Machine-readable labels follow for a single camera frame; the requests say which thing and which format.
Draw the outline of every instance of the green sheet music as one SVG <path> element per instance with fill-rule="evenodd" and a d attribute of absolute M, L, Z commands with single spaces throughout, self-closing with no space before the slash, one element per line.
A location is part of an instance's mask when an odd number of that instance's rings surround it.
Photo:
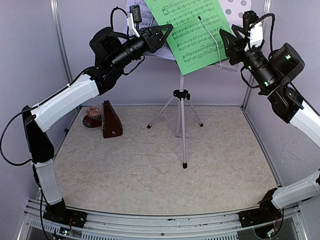
<path fill-rule="evenodd" d="M 219 29 L 231 33 L 218 0 L 145 0 L 159 25 L 172 24 L 167 42 L 183 75 L 226 59 Z M 219 48 L 198 17 L 218 42 Z"/>

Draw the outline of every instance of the tripod leg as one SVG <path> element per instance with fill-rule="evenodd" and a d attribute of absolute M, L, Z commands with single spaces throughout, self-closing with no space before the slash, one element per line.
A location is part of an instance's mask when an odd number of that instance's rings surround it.
<path fill-rule="evenodd" d="M 170 100 L 164 105 L 164 107 L 161 109 L 161 111 L 155 116 L 155 118 L 149 123 L 147 126 L 148 129 L 152 127 L 152 125 L 155 123 L 155 121 L 160 117 L 160 115 L 166 110 L 166 108 L 169 106 L 169 104 L 174 100 L 174 96 L 170 98 Z"/>
<path fill-rule="evenodd" d="M 179 99 L 179 103 L 178 103 L 178 117 L 177 117 L 177 121 L 176 121 L 175 136 L 176 137 L 181 136 L 181 101 L 180 101 L 180 99 Z"/>
<path fill-rule="evenodd" d="M 185 122 L 185 100 L 181 99 L 181 121 L 182 121 L 182 148 L 183 148 L 183 165 L 187 168 L 187 149 L 186 149 L 186 122 Z"/>
<path fill-rule="evenodd" d="M 196 119 L 198 120 L 198 123 L 199 123 L 200 127 L 203 127 L 204 124 L 202 123 L 202 121 L 201 121 L 201 119 L 200 119 L 200 117 L 199 117 L 199 115 L 198 115 L 198 113 L 197 113 L 197 111 L 195 109 L 195 106 L 191 103 L 190 100 L 187 100 L 187 101 L 188 101 L 188 103 L 189 103 L 189 105 L 190 105 L 190 107 L 191 107 Z"/>

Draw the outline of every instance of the brown metronome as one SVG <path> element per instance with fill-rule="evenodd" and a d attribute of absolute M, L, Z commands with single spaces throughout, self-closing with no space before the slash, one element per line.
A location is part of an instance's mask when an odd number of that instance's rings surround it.
<path fill-rule="evenodd" d="M 103 138 L 108 139 L 121 136 L 124 133 L 124 129 L 110 101 L 104 101 L 102 109 Z"/>

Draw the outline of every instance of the tripod stand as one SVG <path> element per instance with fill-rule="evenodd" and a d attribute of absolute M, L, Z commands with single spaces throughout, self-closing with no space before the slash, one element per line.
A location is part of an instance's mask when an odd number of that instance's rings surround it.
<path fill-rule="evenodd" d="M 178 116 L 177 116 L 177 123 L 176 123 L 176 131 L 175 136 L 180 137 L 182 133 L 182 148 L 183 148 L 183 164 L 182 167 L 184 169 L 187 168 L 187 149 L 186 149 L 186 122 L 185 122 L 185 99 L 189 103 L 193 114 L 195 115 L 195 118 L 197 119 L 200 127 L 203 127 L 204 124 L 201 122 L 200 117 L 194 107 L 194 105 L 190 101 L 190 93 L 185 90 L 185 77 L 180 73 L 180 84 L 179 89 L 173 91 L 173 96 L 169 99 L 169 101 L 164 105 L 164 107 L 161 109 L 161 111 L 155 116 L 155 118 L 150 122 L 150 124 L 147 126 L 148 129 L 152 127 L 152 125 L 155 123 L 155 121 L 160 117 L 161 114 L 164 113 L 166 108 L 169 106 L 169 104 L 175 99 L 179 99 L 178 103 Z"/>

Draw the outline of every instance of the white sheet music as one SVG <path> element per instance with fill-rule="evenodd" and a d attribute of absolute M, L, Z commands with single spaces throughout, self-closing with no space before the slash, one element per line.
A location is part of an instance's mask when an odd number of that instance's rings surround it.
<path fill-rule="evenodd" d="M 219 0 L 219 2 L 230 26 L 234 24 L 242 27 L 242 15 L 244 12 L 251 10 L 251 0 Z M 150 26 L 158 26 L 157 21 L 154 19 L 151 11 L 145 3 L 145 0 L 127 0 L 125 11 L 129 13 L 130 6 L 137 4 L 140 6 L 142 18 L 142 22 L 139 24 L 139 28 L 142 29 L 148 28 Z M 155 53 L 146 53 L 146 55 L 163 59 L 176 60 L 167 43 L 165 43 L 164 46 Z"/>

